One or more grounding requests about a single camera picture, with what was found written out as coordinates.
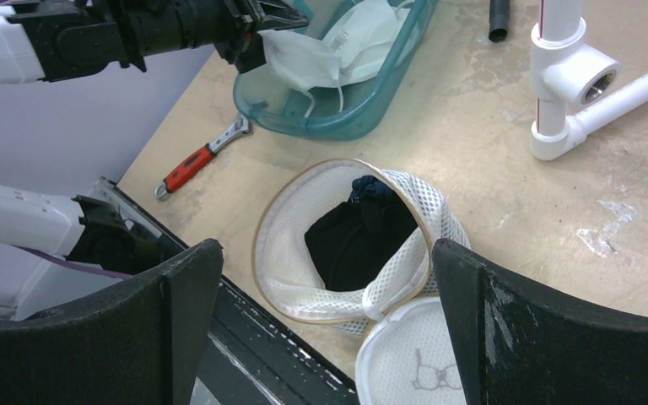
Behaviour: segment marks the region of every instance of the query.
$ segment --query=beige tabletop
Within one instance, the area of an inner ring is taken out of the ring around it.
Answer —
[[[472,248],[488,259],[582,299],[648,316],[648,103],[560,159],[534,159],[528,58],[537,3],[514,1],[509,38],[493,45],[487,1],[439,1],[371,134],[324,143],[256,128],[158,201],[153,189],[162,178],[235,116],[236,72],[215,55],[119,186],[186,243],[218,239],[224,274],[270,311],[251,276],[257,221],[298,172],[348,157],[411,172],[437,187]],[[613,89],[648,71],[648,2],[588,1],[584,17],[588,43],[623,64]],[[357,338],[283,321],[353,375]]]

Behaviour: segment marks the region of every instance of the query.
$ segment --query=black cloth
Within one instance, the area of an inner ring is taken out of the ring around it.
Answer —
[[[311,260],[330,291],[355,291],[373,281],[417,228],[401,198],[372,175],[352,182],[348,201],[305,233]]]

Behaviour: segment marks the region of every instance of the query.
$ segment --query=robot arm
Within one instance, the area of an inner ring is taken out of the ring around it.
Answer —
[[[0,84],[56,82],[111,62],[214,44],[245,73],[264,60],[260,30],[308,19],[282,0],[14,0],[0,6]]]

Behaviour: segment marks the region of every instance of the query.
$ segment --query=black tube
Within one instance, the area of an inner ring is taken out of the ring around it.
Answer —
[[[502,42],[508,36],[510,19],[510,0],[490,0],[488,39],[491,42]]]

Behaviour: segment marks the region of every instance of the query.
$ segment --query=beige trim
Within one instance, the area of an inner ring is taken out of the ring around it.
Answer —
[[[366,320],[366,316],[356,316],[356,317],[349,317],[349,318],[338,318],[338,319],[326,319],[326,320],[310,320],[310,319],[302,319],[298,318],[296,316],[291,316],[289,314],[285,314],[282,310],[280,310],[268,297],[266,294],[264,294],[264,291],[262,289],[262,286],[259,283],[259,278],[257,277],[257,271],[255,270],[255,265],[256,265],[256,252],[257,252],[257,238],[260,235],[260,231],[262,230],[262,223],[264,222],[265,217],[267,216],[267,213],[270,211],[272,208],[272,205],[279,199],[279,197],[284,193],[284,191],[288,190],[298,179],[300,179],[303,175],[311,172],[314,170],[316,167],[331,163],[331,162],[349,162],[349,163],[355,163],[357,165],[362,165],[364,168],[370,170],[373,175],[375,175],[379,180],[384,181],[400,198],[401,201],[406,205],[409,211],[411,213],[414,213],[414,219],[416,220],[416,224],[418,227],[421,229],[421,233],[424,235],[424,240],[426,241],[426,246],[428,247],[429,251],[429,268],[428,271],[426,272],[426,275],[423,279],[423,282],[418,285],[415,289],[410,294],[407,294],[405,297],[401,298],[396,304],[392,305],[390,308],[388,308],[384,312],[384,316],[389,314],[390,312],[394,311],[396,308],[399,306],[405,304],[406,302],[409,302],[413,297],[418,295],[422,289],[426,286],[426,283],[429,281],[429,277],[432,271],[433,267],[433,262],[431,260],[431,252],[433,251],[434,247],[434,242],[431,240],[431,235],[429,234],[428,228],[426,224],[424,224],[421,216],[419,213],[416,211],[416,209],[413,207],[413,205],[408,201],[408,198],[406,198],[406,194],[403,192],[403,189],[399,187],[397,184],[392,183],[389,178],[384,175],[381,170],[378,168],[374,167],[373,165],[364,162],[363,160],[359,159],[327,159],[323,160],[322,162],[319,162],[315,165],[312,165],[308,167],[307,169],[302,170],[299,174],[297,174],[295,177],[293,177],[290,181],[287,182],[286,185],[284,185],[279,192],[274,196],[272,201],[269,202],[267,207],[265,208],[264,212],[262,212],[262,216],[259,218],[259,221],[257,222],[257,226],[255,229],[255,235],[254,235],[254,240],[252,241],[252,251],[251,251],[251,271],[252,271],[252,276],[255,281],[255,286],[257,290],[259,291],[260,295],[262,298],[274,308],[277,312],[282,314],[283,316],[286,316],[287,318],[297,321],[297,322],[302,322],[302,323],[307,323],[307,324],[312,324],[312,325],[332,325],[336,323],[344,323],[348,321],[361,321],[361,320]],[[376,324],[374,320],[370,320],[371,325]]]

